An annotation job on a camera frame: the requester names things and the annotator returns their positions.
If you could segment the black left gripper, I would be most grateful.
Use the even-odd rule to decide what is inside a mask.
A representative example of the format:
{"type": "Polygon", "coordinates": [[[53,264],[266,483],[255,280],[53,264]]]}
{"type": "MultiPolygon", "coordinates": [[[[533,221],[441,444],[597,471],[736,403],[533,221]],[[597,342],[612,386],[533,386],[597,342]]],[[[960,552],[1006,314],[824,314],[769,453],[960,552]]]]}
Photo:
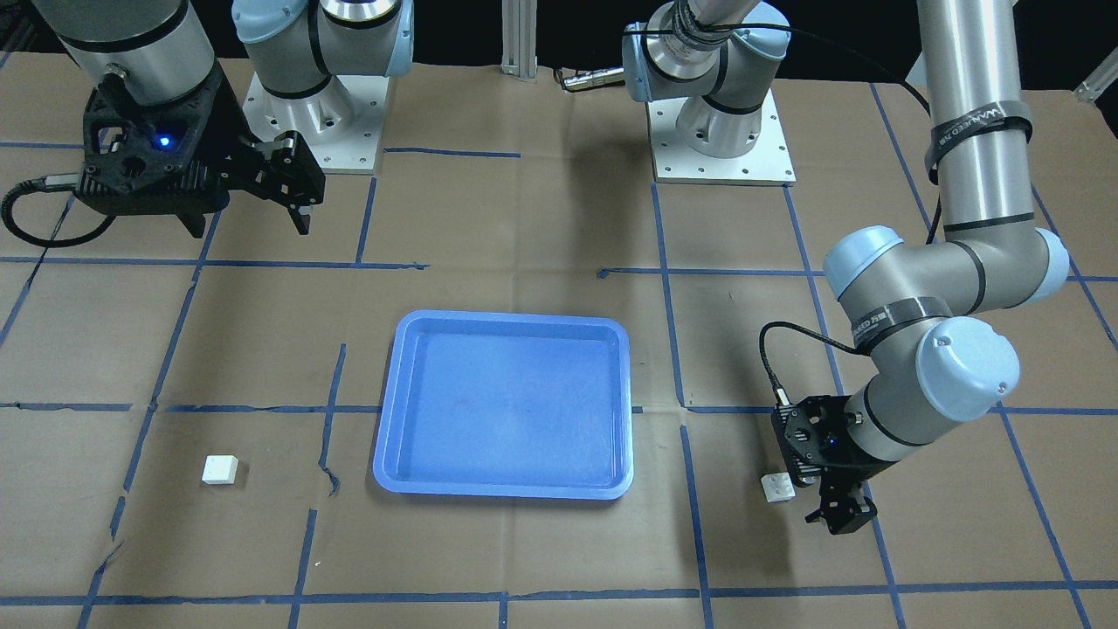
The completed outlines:
{"type": "Polygon", "coordinates": [[[824,524],[831,535],[858,532],[878,517],[866,496],[866,479],[879,471],[879,461],[856,446],[849,433],[859,418],[844,409],[849,397],[807,397],[792,403],[778,395],[771,425],[783,463],[795,486],[815,486],[819,506],[806,524],[824,524]]]}

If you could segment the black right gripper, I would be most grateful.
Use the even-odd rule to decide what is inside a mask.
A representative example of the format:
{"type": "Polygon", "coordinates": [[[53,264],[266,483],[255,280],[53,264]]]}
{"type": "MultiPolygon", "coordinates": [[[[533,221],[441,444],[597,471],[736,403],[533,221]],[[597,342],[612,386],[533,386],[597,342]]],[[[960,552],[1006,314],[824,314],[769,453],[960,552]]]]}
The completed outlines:
{"type": "Polygon", "coordinates": [[[73,194],[108,218],[176,215],[203,238],[206,215],[228,204],[229,190],[282,204],[297,234],[323,203],[325,174],[297,131],[259,141],[221,66],[178,99],[142,105],[123,72],[104,72],[83,114],[85,143],[73,194]]]}

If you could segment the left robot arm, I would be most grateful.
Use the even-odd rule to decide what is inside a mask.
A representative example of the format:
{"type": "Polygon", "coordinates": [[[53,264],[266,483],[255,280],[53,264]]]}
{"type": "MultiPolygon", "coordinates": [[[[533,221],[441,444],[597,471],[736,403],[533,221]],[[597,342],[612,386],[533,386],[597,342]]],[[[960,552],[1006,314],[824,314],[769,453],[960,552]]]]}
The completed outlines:
{"type": "MultiPolygon", "coordinates": [[[[1011,1],[920,1],[930,97],[925,168],[939,190],[942,240],[908,245],[875,225],[839,240],[824,274],[851,323],[850,353],[877,374],[850,397],[793,404],[777,377],[773,426],[795,485],[816,483],[834,535],[877,516],[864,482],[1018,385],[1017,351],[979,312],[1044,301],[1065,283],[1065,244],[1035,222],[1011,1]]],[[[672,1],[623,36],[636,102],[683,101],[684,147],[742,158],[762,139],[762,101],[790,46],[760,1],[672,1]]]]}

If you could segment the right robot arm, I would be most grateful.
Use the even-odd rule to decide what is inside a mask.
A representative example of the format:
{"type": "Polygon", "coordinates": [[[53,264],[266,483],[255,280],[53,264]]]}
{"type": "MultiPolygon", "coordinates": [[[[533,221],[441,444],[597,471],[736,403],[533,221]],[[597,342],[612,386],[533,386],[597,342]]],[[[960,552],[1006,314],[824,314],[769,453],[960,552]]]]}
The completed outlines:
{"type": "Polygon", "coordinates": [[[402,76],[414,59],[411,1],[235,1],[235,31],[263,95],[237,99],[189,1],[37,1],[72,60],[94,83],[73,174],[16,184],[3,225],[45,248],[100,238],[117,218],[172,216],[192,238],[241,190],[285,208],[300,235],[325,199],[325,170],[363,158],[356,96],[402,76]],[[15,220],[23,196],[68,192],[101,215],[76,238],[37,238],[15,220]]]}

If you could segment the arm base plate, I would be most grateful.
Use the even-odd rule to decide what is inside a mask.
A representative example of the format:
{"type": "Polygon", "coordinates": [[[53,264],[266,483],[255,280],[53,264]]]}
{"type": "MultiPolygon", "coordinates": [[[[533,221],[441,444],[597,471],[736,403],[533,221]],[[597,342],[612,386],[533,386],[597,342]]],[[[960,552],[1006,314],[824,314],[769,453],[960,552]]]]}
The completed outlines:
{"type": "Polygon", "coordinates": [[[762,107],[742,116],[714,109],[703,97],[650,102],[646,109],[655,182],[797,182],[771,89],[762,107]]]}
{"type": "Polygon", "coordinates": [[[264,141],[295,130],[325,174],[372,177],[381,152],[391,79],[335,76],[316,95],[284,101],[252,76],[243,111],[252,132],[264,141]]]}

